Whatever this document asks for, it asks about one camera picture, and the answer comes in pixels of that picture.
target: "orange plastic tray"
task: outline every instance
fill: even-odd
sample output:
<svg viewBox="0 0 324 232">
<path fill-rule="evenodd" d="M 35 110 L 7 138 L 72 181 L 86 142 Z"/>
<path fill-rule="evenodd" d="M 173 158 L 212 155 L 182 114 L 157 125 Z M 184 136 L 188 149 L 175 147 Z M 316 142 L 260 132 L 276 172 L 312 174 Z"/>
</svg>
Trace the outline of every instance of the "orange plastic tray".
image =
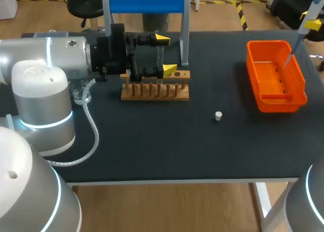
<svg viewBox="0 0 324 232">
<path fill-rule="evenodd" d="M 247 67 L 253 92 L 262 112 L 296 112 L 307 102 L 305 80 L 286 41 L 248 42 Z"/>
</svg>

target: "blue bar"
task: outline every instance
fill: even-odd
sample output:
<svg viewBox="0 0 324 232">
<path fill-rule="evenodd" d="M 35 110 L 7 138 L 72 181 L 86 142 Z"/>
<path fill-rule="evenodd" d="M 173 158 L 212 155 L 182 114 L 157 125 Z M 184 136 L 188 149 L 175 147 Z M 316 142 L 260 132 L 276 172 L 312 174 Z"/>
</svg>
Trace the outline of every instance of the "blue bar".
<svg viewBox="0 0 324 232">
<path fill-rule="evenodd" d="M 109 0 L 110 13 L 183 13 L 184 0 Z"/>
</svg>

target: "black tabletop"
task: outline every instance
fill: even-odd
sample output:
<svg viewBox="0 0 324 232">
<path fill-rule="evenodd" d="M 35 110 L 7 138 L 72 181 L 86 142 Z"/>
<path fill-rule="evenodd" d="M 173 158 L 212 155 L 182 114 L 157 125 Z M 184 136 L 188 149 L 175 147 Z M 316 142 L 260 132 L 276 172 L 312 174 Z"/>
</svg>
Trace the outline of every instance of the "black tabletop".
<svg viewBox="0 0 324 232">
<path fill-rule="evenodd" d="M 93 34 L 83 35 L 94 40 Z M 167 35 L 172 43 L 165 48 L 165 64 L 180 63 L 179 35 Z M 305 46 L 295 55 L 308 102 L 296 113 L 261 113 L 246 67 L 248 41 L 292 45 L 296 38 L 293 31 L 192 32 L 189 102 L 121 101 L 122 81 L 110 76 L 91 89 L 98 150 L 79 165 L 55 169 L 67 182 L 301 176 L 324 148 L 324 89 Z M 136 57 L 139 67 L 152 66 L 156 50 L 139 47 Z M 4 85 L 0 106 L 0 116 L 17 113 Z M 216 111 L 223 113 L 219 122 L 213 121 Z M 75 143 L 52 160 L 73 161 L 91 149 L 93 132 L 81 107 L 73 107 L 73 118 Z"/>
</svg>

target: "wooden floor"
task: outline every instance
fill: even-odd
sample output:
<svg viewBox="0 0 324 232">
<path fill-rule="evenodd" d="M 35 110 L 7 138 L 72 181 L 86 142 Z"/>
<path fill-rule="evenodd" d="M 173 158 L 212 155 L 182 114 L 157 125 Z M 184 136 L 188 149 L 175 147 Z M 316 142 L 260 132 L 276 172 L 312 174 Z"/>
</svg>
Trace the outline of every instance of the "wooden floor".
<svg viewBox="0 0 324 232">
<path fill-rule="evenodd" d="M 81 31 L 81 21 L 71 16 L 62 2 L 19 2 L 15 19 L 0 21 L 0 39 L 25 32 Z M 249 30 L 279 30 L 278 20 L 264 4 L 244 4 Z M 170 18 L 170 31 L 180 28 L 180 15 Z M 117 15 L 127 31 L 142 31 L 141 15 Z M 103 25 L 103 18 L 98 22 Z M 201 5 L 191 10 L 192 31 L 242 30 L 234 5 Z M 323 43 L 306 42 L 309 53 L 324 55 Z M 271 203 L 285 183 L 267 184 Z M 131 185 L 81 186 L 77 189 L 83 210 L 82 232 L 188 232 L 260 231 L 249 185 Z M 288 231 L 281 225 L 277 232 Z"/>
</svg>

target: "white coiled cable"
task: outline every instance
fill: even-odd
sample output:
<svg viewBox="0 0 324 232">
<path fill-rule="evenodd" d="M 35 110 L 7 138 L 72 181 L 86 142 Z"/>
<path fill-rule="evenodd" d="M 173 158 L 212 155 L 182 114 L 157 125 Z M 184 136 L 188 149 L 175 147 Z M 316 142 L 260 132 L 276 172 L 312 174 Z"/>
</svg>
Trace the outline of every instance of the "white coiled cable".
<svg viewBox="0 0 324 232">
<path fill-rule="evenodd" d="M 95 134 L 95 143 L 93 144 L 93 147 L 91 148 L 91 150 L 82 158 L 72 161 L 72 162 L 56 162 L 56 161 L 50 161 L 50 160 L 46 160 L 47 163 L 49 163 L 51 166 L 57 166 L 57 167 L 68 167 L 68 166 L 73 166 L 73 165 L 77 165 L 80 164 L 81 162 L 83 162 L 84 160 L 87 160 L 91 155 L 93 155 L 93 153 L 96 151 L 98 144 L 99 144 L 99 132 L 98 129 L 96 127 L 95 122 L 93 121 L 90 112 L 88 110 L 88 105 L 87 105 L 87 93 L 90 91 L 90 88 L 92 85 L 94 85 L 96 83 L 96 79 L 92 79 L 85 87 L 85 89 L 83 90 L 82 93 L 82 106 L 83 106 L 83 110 L 85 111 L 86 117 L 88 118 L 88 121 L 92 127 L 93 133 Z"/>
</svg>

